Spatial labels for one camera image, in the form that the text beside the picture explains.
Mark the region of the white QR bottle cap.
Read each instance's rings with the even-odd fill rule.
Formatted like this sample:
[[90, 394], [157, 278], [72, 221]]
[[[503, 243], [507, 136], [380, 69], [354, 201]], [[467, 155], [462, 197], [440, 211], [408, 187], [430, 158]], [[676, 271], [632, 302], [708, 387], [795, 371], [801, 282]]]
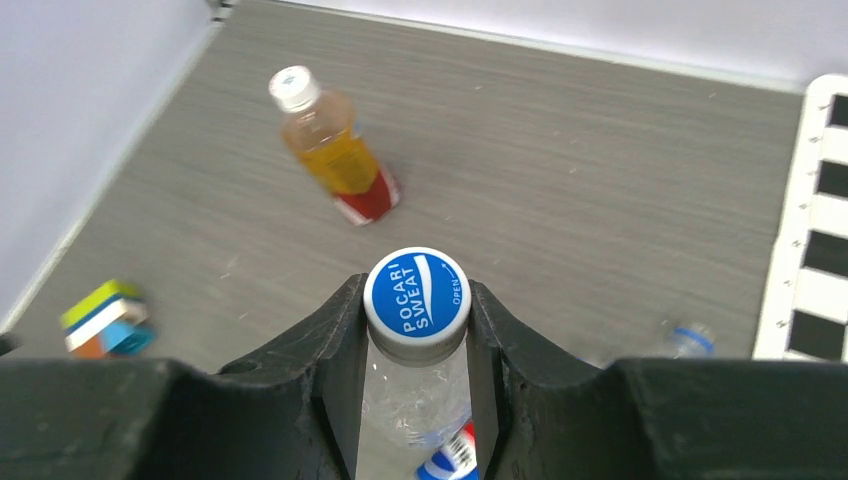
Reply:
[[272, 76], [268, 92], [282, 112], [298, 113], [310, 108], [320, 99], [322, 88], [307, 67], [294, 65]]

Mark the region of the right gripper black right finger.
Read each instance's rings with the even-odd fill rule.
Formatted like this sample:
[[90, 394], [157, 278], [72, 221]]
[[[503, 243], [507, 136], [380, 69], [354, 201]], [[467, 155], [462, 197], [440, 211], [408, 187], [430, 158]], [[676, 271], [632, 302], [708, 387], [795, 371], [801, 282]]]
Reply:
[[635, 358], [599, 369], [471, 285], [484, 479], [843, 479], [847, 369]]

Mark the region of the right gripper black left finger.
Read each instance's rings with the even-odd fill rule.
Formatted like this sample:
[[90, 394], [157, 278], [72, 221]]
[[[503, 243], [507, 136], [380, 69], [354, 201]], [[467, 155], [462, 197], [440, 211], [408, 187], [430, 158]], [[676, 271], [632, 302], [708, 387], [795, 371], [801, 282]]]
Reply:
[[208, 374], [174, 359], [1, 364], [5, 479], [351, 479], [366, 278]]

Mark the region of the clear plastic bottle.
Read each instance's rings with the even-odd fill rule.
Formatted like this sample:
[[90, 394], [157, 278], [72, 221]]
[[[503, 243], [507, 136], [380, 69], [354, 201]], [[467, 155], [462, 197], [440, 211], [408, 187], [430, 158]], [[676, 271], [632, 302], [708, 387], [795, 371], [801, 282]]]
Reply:
[[393, 362], [370, 342], [362, 414], [400, 459], [412, 462], [382, 477], [415, 479], [415, 470], [472, 421], [466, 345], [438, 364], [415, 368]]

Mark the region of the crushed Pepsi bottle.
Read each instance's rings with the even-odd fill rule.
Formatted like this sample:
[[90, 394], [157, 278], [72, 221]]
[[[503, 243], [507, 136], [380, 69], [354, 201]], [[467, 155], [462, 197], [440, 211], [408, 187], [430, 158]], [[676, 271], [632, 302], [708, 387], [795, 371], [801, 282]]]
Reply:
[[474, 425], [468, 421], [450, 440], [425, 460], [416, 480], [478, 480]]

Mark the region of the yellow red label bottle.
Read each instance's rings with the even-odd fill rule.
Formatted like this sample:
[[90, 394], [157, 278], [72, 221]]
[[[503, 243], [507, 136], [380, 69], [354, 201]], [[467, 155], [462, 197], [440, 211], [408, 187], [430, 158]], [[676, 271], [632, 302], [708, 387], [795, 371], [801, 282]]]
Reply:
[[321, 88], [320, 99], [310, 108], [280, 110], [281, 138], [350, 223], [376, 222], [400, 203], [399, 185], [368, 148], [351, 98]]

